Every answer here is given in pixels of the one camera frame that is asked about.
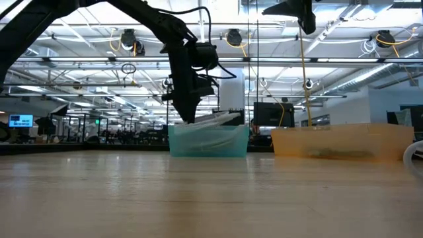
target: orange plastic bin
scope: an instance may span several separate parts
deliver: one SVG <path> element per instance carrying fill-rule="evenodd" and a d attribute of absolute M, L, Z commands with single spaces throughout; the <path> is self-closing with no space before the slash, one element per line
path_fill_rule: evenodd
<path fill-rule="evenodd" d="M 413 128 L 392 124 L 272 130 L 274 151 L 280 157 L 397 161 L 413 138 Z"/>

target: blue screen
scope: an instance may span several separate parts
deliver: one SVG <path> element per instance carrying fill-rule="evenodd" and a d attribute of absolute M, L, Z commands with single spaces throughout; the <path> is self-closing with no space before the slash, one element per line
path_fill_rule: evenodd
<path fill-rule="evenodd" d="M 34 121 L 33 115 L 10 115 L 10 128 L 31 128 Z"/>

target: black cable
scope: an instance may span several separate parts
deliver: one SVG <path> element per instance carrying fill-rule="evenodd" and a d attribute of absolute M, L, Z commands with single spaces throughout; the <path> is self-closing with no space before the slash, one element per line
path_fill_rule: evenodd
<path fill-rule="evenodd" d="M 211 44 L 212 43 L 212 16 L 210 15 L 210 11 L 207 7 L 196 7 L 196 8 L 190 9 L 190 10 L 180 11 L 180 12 L 168 11 L 168 10 L 164 10 L 164 9 L 156 9 L 156 10 L 158 10 L 159 12 L 162 12 L 162 13 L 168 13 L 168 14 L 174 14 L 174 15 L 183 15 L 183 14 L 186 14 L 186 13 L 192 13 L 194 11 L 200 11 L 202 9 L 207 12 L 207 16 L 209 18 L 209 37 L 208 38 L 209 38 L 209 42 Z M 234 75 L 233 73 L 231 73 L 227 69 L 225 69 L 219 62 L 217 64 L 222 70 L 224 70 L 224 72 L 228 73 L 230 75 L 230 77 L 218 77 L 218 76 L 211 76 L 211 75 L 210 75 L 210 77 L 213 77 L 215 79 L 236 79 L 237 78 L 236 75 Z"/>
<path fill-rule="evenodd" d="M 209 9 L 207 7 L 196 7 L 190 10 L 186 10 L 186 11 L 180 11 L 180 12 L 174 12 L 174 11 L 168 11 L 168 10 L 164 10 L 164 9 L 156 9 L 159 12 L 162 13 L 168 13 L 168 14 L 174 14 L 174 15 L 183 15 L 186 13 L 192 13 L 194 11 L 199 11 L 199 10 L 205 10 L 207 12 L 207 16 L 209 18 L 209 42 L 212 42 L 212 16 L 210 15 Z"/>

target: translucent bin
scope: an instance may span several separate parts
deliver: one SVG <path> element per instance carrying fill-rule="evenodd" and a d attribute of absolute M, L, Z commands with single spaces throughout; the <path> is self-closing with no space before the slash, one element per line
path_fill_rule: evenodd
<path fill-rule="evenodd" d="M 280 157 L 398 161 L 412 143 L 413 128 L 391 124 L 348 124 L 272 130 Z"/>
<path fill-rule="evenodd" d="M 199 130 L 169 126 L 173 157 L 246 157 L 247 126 L 213 126 Z"/>

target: security camera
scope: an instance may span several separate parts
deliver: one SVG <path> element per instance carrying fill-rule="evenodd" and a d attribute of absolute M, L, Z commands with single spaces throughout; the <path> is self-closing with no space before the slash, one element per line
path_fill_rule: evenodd
<path fill-rule="evenodd" d="M 312 82 L 312 80 L 311 80 L 311 79 L 308 79 L 308 80 L 307 80 L 307 82 L 305 82 L 305 88 L 306 88 L 307 90 L 310 90 L 310 89 L 312 89 L 312 88 L 313 88 L 313 82 Z"/>

